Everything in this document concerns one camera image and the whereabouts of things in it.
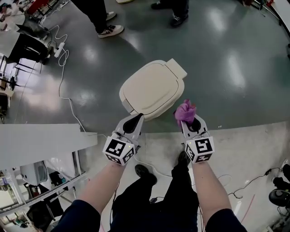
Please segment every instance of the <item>black pants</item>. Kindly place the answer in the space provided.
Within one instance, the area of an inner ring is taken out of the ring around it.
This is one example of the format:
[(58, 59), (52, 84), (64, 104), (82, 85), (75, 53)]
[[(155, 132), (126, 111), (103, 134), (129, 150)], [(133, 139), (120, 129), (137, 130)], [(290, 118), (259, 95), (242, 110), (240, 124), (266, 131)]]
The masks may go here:
[(172, 8), (175, 16), (183, 18), (189, 13), (189, 0), (161, 0)]
[(142, 177), (131, 184), (123, 194), (118, 196), (112, 206), (113, 219), (117, 214), (143, 213), (151, 209), (166, 214), (182, 214), (192, 220), (197, 218), (199, 206), (196, 192), (192, 189), (189, 170), (185, 165), (177, 165), (172, 170), (172, 181), (159, 203), (150, 204), (152, 187), (155, 179), (152, 174)]
[(83, 0), (72, 0), (72, 2), (89, 17), (97, 33), (102, 33), (106, 29), (107, 12), (104, 0), (93, 0), (89, 4)]
[(9, 59), (19, 62), (20, 58), (26, 58), (39, 62), (47, 56), (47, 52), (47, 48), (43, 43), (31, 36), (20, 34)]

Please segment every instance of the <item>person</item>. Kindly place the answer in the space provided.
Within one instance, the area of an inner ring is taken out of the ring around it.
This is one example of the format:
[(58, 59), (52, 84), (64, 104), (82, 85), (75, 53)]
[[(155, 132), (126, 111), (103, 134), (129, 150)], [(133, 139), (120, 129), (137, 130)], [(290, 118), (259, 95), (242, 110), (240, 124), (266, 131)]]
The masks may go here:
[[(157, 178), (138, 164), (140, 177), (112, 205), (111, 232), (197, 232), (200, 206), (207, 232), (246, 232), (234, 215), (228, 195), (207, 162), (193, 164), (196, 184), (191, 186), (183, 151), (172, 170), (172, 181), (163, 201), (150, 204)], [(102, 211), (116, 190), (125, 166), (109, 163), (90, 180), (72, 205), (64, 212), (53, 232), (98, 231)]]
[(49, 34), (45, 28), (41, 27), (37, 22), (30, 19), (28, 14), (23, 12), (19, 0), (14, 0), (13, 4), (7, 5), (6, 8), (7, 11), (4, 17), (2, 17), (2, 21), (7, 23), (10, 29), (39, 39), (44, 39)]
[(89, 17), (90, 21), (95, 25), (99, 38), (117, 35), (124, 30), (124, 27), (121, 25), (107, 26), (106, 21), (114, 18), (116, 13), (113, 11), (106, 12), (104, 0), (90, 1), (89, 4), (84, 4), (81, 0), (72, 0), (72, 2)]
[(179, 27), (189, 17), (189, 0), (160, 0), (151, 4), (154, 10), (172, 9), (173, 18), (170, 20), (172, 27)]
[(0, 22), (0, 53), (13, 62), (21, 58), (34, 60), (45, 64), (52, 47), (46, 46), (37, 39), (20, 34), (14, 30), (7, 30), (7, 24)]

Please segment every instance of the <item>black shoe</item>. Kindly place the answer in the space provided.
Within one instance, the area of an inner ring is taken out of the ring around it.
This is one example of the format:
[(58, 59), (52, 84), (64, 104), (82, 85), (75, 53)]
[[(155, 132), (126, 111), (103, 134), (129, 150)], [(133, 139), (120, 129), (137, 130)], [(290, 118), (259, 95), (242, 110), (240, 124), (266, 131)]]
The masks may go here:
[(136, 172), (137, 176), (139, 176), (140, 178), (150, 175), (150, 177), (152, 177), (154, 179), (153, 180), (154, 184), (157, 183), (156, 176), (154, 176), (152, 173), (150, 173), (148, 168), (146, 168), (145, 166), (137, 164), (135, 166), (135, 172)]
[(172, 20), (170, 21), (170, 25), (172, 27), (179, 27), (189, 16), (185, 16), (183, 18), (177, 17), (175, 15), (173, 15)]
[(190, 158), (187, 155), (187, 153), (185, 151), (182, 151), (179, 156), (178, 156), (178, 163), (177, 164), (181, 164), (181, 165), (186, 165), (186, 167), (189, 165), (190, 163)]
[(161, 9), (170, 9), (171, 7), (168, 4), (158, 1), (156, 3), (151, 4), (151, 8), (154, 10), (161, 10)]

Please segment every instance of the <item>forearm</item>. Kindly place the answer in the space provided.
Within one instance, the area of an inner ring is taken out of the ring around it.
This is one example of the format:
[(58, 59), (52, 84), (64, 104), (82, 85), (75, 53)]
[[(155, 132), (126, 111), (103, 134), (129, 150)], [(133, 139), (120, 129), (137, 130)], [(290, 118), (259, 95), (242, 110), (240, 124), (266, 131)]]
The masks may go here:
[(224, 208), (231, 209), (227, 192), (208, 162), (193, 164), (193, 175), (205, 224), (217, 211)]
[(124, 169), (125, 166), (110, 162), (89, 181), (78, 199), (88, 202), (101, 214), (117, 188)]

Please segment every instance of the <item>white sneaker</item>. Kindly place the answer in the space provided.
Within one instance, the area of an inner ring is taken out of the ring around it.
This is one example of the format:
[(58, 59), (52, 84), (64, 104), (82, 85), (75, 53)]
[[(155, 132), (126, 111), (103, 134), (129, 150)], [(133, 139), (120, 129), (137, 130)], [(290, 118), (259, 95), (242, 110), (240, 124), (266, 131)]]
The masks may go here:
[(107, 28), (102, 33), (98, 33), (98, 37), (105, 38), (108, 36), (117, 35), (121, 33), (123, 30), (124, 30), (124, 27), (121, 25), (116, 25), (116, 26), (110, 25), (110, 26), (107, 26)]
[(114, 18), (116, 15), (117, 14), (114, 11), (107, 13), (107, 19), (106, 19), (106, 21)]

